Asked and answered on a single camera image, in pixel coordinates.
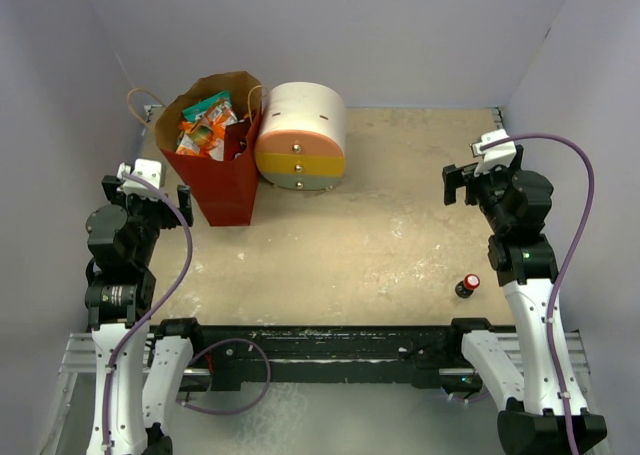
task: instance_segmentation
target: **beige floor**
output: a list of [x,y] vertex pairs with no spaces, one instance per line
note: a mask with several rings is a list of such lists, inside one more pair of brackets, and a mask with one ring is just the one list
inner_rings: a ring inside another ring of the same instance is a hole
[[[196,210],[191,270],[155,321],[512,323],[486,259],[486,221],[462,203],[462,191],[457,205],[442,203],[442,167],[469,163],[469,143],[494,128],[489,110],[349,110],[347,173],[335,190],[261,183],[250,227],[211,228]],[[146,138],[142,155],[166,162]],[[178,182],[168,167],[174,199]],[[181,230],[161,234],[151,263],[156,299],[185,252]],[[482,285],[463,300],[453,289],[468,272]]]

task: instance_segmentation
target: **round storage container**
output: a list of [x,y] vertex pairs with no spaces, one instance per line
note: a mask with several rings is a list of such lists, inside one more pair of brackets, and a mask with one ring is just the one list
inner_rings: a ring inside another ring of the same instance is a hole
[[291,82],[267,95],[256,164],[273,184],[295,190],[330,188],[344,174],[347,111],[324,85]]

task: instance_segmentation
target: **lavender wall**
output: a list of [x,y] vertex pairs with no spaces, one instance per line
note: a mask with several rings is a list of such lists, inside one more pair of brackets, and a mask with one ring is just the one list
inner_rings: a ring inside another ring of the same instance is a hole
[[350,106],[502,105],[564,0],[91,0],[134,83],[165,100],[246,69]]
[[88,0],[0,0],[0,40],[0,452],[26,454],[86,326],[84,222],[138,137]]
[[[617,455],[638,453],[640,390],[640,0],[567,0],[506,110],[510,133],[564,135],[591,156],[596,199],[561,296],[579,328]],[[528,165],[556,187],[547,229],[564,256],[585,198],[577,157],[526,144]]]

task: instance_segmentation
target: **black bracket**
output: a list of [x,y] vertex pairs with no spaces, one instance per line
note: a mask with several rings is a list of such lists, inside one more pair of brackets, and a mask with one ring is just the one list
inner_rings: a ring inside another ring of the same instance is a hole
[[[580,453],[591,450],[607,436],[601,415],[583,411],[571,418]],[[564,416],[526,413],[522,402],[514,398],[507,400],[506,410],[498,414],[498,435],[506,455],[571,455]]]
[[147,448],[142,455],[173,455],[173,442],[162,433],[157,422],[147,428]]
[[455,347],[457,354],[462,357],[462,337],[474,330],[495,331],[491,322],[486,318],[454,318],[451,320],[451,346]]
[[553,283],[558,277],[555,254],[542,234],[535,240],[520,243],[500,241],[492,235],[487,256],[501,287],[514,280],[525,284],[530,278],[548,278]]
[[176,336],[191,340],[194,354],[204,349],[202,327],[200,327],[196,318],[172,318],[163,320],[155,330],[156,340]]
[[131,328],[151,308],[156,279],[149,269],[116,276],[98,272],[91,277],[84,303],[89,310],[88,326],[126,320]]

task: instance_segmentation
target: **yellow stripe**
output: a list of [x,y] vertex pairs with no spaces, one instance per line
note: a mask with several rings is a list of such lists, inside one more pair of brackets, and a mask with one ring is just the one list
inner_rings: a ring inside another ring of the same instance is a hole
[[[289,155],[284,153],[256,152],[258,170],[266,173],[290,173],[341,177],[344,173],[344,157],[314,157],[310,155]],[[296,172],[296,165],[302,167]]]

